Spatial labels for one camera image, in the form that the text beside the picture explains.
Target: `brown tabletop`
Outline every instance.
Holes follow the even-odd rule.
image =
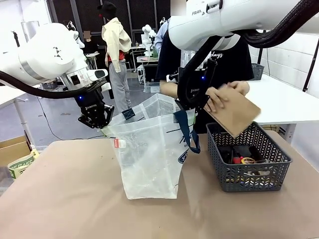
[[[202,135],[177,200],[129,201],[108,139],[55,142],[0,197],[0,239],[319,237],[319,173],[269,134],[294,160],[281,191],[221,191]]]

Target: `desk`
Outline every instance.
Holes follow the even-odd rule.
[[[156,63],[159,61],[159,58],[158,57],[151,57],[151,56],[139,56],[137,57],[137,61],[138,63],[141,63],[142,64],[142,67],[143,67],[143,73],[144,73],[144,77],[141,78],[141,79],[144,79],[143,82],[140,82],[140,84],[145,84],[146,82],[146,74],[145,74],[145,69],[144,69],[144,63]]]
[[[177,200],[129,201],[110,139],[54,142],[0,197],[0,238],[319,237],[319,173],[269,134],[294,160],[281,191],[224,193],[201,135],[202,152],[188,155]]]
[[[319,99],[277,79],[263,75],[249,82],[246,96],[261,109],[255,121],[263,124],[288,124],[286,140],[291,142],[296,124],[319,121]]]
[[[133,63],[134,63],[134,73],[136,73],[137,72],[137,69],[136,69],[136,63],[135,63],[135,57],[134,57],[134,50],[140,50],[140,49],[145,49],[144,47],[142,47],[142,46],[132,46],[131,47],[131,50],[132,50],[132,57],[133,57]]]
[[[4,108],[10,104],[14,104],[15,109],[19,115],[21,125],[23,129],[25,130],[26,134],[29,137],[29,140],[31,143],[35,144],[35,141],[33,139],[33,136],[30,132],[29,126],[27,124],[27,121],[24,119],[23,114],[20,109],[19,102],[25,102],[25,100],[19,99],[18,97],[25,94],[25,92],[9,87],[9,86],[0,86],[0,109]]]
[[[94,64],[95,64],[95,69],[92,69],[92,70],[97,70],[98,69],[98,65],[96,64],[96,56],[100,55],[99,53],[92,53],[92,54],[86,54],[86,58],[92,62],[91,60],[94,61]]]

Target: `bag handle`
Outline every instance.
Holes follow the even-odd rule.
[[[188,119],[186,111],[178,111],[174,113],[175,119],[179,123],[180,130],[183,133],[185,141],[190,148],[190,150],[194,153],[200,153],[200,145],[199,145],[199,137],[196,132],[193,130],[192,137],[196,147],[190,146],[190,131],[188,126]]]

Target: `red label tag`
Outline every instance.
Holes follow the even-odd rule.
[[[119,139],[114,139],[114,148],[119,148]]]

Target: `dark gray basket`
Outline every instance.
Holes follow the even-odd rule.
[[[263,192],[279,191],[292,162],[279,146],[253,122],[237,138],[233,138],[219,124],[207,125],[208,150],[224,192]],[[257,147],[269,163],[226,164],[219,146],[250,145]],[[263,171],[267,175],[249,175],[250,172]]]
[[[253,68],[254,78],[250,81],[260,81],[265,67],[256,63],[251,64],[251,67]]]

